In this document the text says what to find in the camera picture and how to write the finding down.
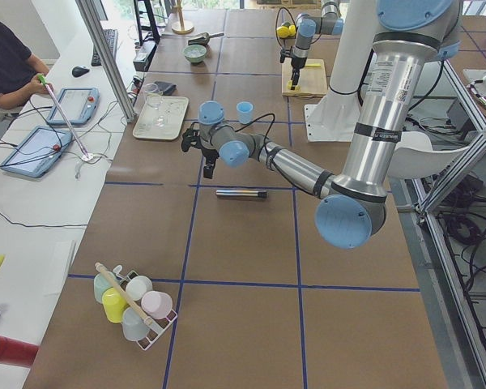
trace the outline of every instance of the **person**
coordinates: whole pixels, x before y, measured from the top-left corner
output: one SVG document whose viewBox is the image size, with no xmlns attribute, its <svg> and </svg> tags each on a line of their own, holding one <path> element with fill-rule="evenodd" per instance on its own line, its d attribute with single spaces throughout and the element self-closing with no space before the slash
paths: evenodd
<svg viewBox="0 0 486 389">
<path fill-rule="evenodd" d="M 13 109 L 33 94 L 48 94 L 38 79 L 39 74 L 48 72 L 49 68 L 0 22 L 0 108 Z"/>
</svg>

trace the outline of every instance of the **person's arm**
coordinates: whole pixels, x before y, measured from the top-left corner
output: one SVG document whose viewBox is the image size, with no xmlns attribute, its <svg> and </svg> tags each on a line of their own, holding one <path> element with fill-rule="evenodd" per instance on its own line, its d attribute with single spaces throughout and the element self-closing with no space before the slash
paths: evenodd
<svg viewBox="0 0 486 389">
<path fill-rule="evenodd" d="M 34 54 L 31 54 L 29 58 L 25 61 L 32 69 L 41 73 L 42 75 L 47 75 L 49 73 L 49 68 Z"/>
<path fill-rule="evenodd" d="M 41 84 L 38 75 L 20 89 L 10 93 L 0 93 L 0 108 L 13 109 L 23 105 L 35 93 L 48 94 L 47 89 Z"/>
</svg>

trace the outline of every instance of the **light blue cup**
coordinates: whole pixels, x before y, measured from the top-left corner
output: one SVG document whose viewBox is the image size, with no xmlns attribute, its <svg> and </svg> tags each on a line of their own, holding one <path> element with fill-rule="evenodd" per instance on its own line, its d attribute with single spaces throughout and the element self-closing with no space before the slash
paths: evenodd
<svg viewBox="0 0 486 389">
<path fill-rule="evenodd" d="M 109 271 L 109 273 L 115 280 L 117 279 L 117 277 L 112 272 Z M 111 287 L 112 285 L 110 285 L 110 283 L 103 277 L 102 274 L 98 274 L 94 278 L 94 298 L 98 303 L 103 303 L 103 293 Z"/>
<path fill-rule="evenodd" d="M 254 106 L 248 101 L 240 101 L 236 105 L 237 109 L 237 119 L 241 124 L 249 124 L 252 122 L 252 114 L 254 111 Z"/>
<path fill-rule="evenodd" d="M 127 340 L 138 342 L 147 337 L 149 327 L 130 307 L 122 314 L 122 333 Z"/>
</svg>

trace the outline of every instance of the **label sticker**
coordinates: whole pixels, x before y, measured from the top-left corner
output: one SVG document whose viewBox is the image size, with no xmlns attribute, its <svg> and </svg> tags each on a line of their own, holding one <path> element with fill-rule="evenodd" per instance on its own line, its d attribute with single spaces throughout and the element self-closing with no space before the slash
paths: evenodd
<svg viewBox="0 0 486 389">
<path fill-rule="evenodd" d="M 377 62 L 367 93 L 407 105 L 416 87 L 416 76 L 420 69 L 420 65 L 408 61 Z"/>
</svg>

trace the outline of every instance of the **white desk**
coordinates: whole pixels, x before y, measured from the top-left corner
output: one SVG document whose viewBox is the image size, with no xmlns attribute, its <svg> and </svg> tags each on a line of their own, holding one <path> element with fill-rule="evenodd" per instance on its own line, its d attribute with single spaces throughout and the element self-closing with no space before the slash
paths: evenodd
<svg viewBox="0 0 486 389">
<path fill-rule="evenodd" d="M 79 78 L 71 75 L 74 66 L 90 67 L 91 57 L 92 41 L 86 31 L 80 32 L 47 76 L 57 90 L 62 87 L 99 88 L 97 111 L 86 126 L 76 127 L 78 132 L 89 130 L 106 112 L 109 103 L 116 100 L 102 66 L 91 67 L 88 74 Z M 135 75 L 133 57 L 131 44 L 121 44 L 117 50 L 117 64 L 126 86 Z M 38 107 L 52 103 L 46 96 L 34 96 L 32 102 Z M 26 104 L 24 110 L 30 108 L 31 105 Z M 3 140 L 18 144 L 40 124 L 43 122 L 37 113 L 21 117 L 12 124 Z M 113 158 L 125 124 L 117 105 L 101 123 L 111 134 L 97 126 L 84 135 L 83 142 L 88 151 L 104 152 Z M 105 152 L 108 141 L 109 150 Z M 72 143 L 67 151 L 80 155 L 76 143 Z M 0 164 L 10 152 L 10 149 L 0 148 Z M 86 224 L 103 186 L 109 162 L 100 160 L 94 165 L 83 165 L 80 177 L 76 179 L 78 163 L 78 157 L 65 154 L 40 179 L 22 178 L 0 169 L 0 212 L 25 224 Z M 41 342 L 61 292 L 69 254 L 73 258 L 84 230 L 84 227 L 25 228 L 9 224 L 0 216 L 0 254 L 6 255 L 0 269 L 0 335 L 34 344 Z M 74 250 L 68 250 L 71 242 L 75 243 Z M 0 364 L 0 389 L 21 388 L 27 375 L 26 368 Z"/>
</svg>

